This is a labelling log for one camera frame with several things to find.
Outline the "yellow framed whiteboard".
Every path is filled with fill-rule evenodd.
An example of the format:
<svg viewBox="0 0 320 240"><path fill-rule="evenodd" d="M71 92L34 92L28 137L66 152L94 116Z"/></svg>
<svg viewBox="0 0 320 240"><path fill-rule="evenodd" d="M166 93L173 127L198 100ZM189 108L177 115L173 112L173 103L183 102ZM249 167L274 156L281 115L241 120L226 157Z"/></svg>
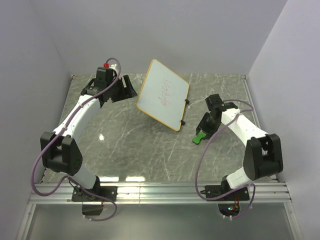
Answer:
<svg viewBox="0 0 320 240"><path fill-rule="evenodd" d="M182 126L189 83L157 59L150 63L136 100L146 115L178 132Z"/></svg>

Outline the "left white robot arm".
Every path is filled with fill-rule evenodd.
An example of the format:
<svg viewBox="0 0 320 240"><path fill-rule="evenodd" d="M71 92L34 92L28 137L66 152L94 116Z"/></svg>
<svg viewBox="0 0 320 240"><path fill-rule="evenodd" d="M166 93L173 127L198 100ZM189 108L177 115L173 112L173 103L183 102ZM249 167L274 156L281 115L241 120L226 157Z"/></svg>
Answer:
<svg viewBox="0 0 320 240"><path fill-rule="evenodd" d="M129 76L120 73L118 62L106 62L98 67L95 77L81 90L76 105L63 122L40 138L43 166L63 173L89 201L100 198L100 179L84 167L78 141L91 118L108 100L115 103L137 96Z"/></svg>

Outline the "green whiteboard eraser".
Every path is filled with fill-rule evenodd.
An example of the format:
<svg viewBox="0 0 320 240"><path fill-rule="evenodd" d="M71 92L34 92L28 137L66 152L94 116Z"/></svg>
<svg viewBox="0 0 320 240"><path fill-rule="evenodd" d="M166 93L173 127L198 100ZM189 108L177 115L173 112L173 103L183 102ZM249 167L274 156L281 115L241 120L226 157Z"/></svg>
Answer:
<svg viewBox="0 0 320 240"><path fill-rule="evenodd" d="M198 133L193 139L192 142L196 145L198 145L202 139L206 137L206 134L203 132Z"/></svg>

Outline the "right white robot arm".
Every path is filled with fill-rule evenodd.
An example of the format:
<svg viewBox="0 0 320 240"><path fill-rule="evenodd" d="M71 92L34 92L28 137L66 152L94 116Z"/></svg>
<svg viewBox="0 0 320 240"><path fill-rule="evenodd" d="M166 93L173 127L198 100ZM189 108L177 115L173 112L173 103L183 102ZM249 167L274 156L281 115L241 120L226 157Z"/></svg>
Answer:
<svg viewBox="0 0 320 240"><path fill-rule="evenodd" d="M216 199L232 200L241 188L255 180L283 171L282 145L277 134L257 127L233 102L214 104L208 110L196 127L192 140L195 144L205 139L211 143L222 131L230 129L245 146L242 167L223 178Z"/></svg>

